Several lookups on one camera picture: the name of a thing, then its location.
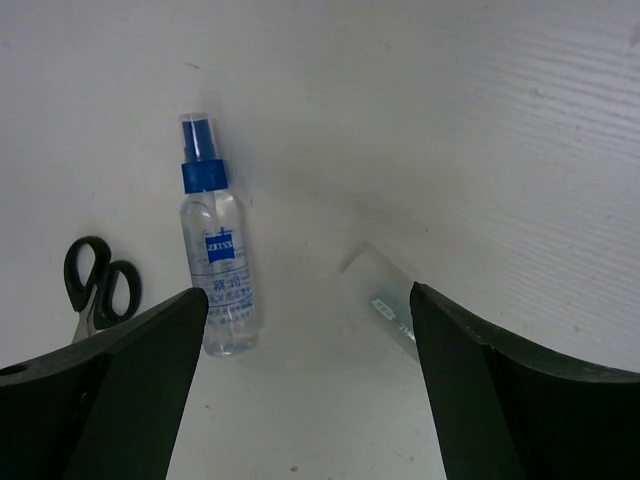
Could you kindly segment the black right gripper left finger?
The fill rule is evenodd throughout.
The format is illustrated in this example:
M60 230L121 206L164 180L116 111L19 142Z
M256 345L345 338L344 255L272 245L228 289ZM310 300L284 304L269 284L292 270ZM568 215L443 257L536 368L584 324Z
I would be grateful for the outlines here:
M163 479L208 301L187 289L90 338L1 371L4 479Z

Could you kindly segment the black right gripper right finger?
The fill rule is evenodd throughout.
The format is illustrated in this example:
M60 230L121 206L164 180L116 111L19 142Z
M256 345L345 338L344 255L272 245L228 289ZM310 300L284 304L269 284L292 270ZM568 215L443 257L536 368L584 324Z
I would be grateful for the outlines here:
M427 285L410 307L447 478L638 478L638 374L534 343Z

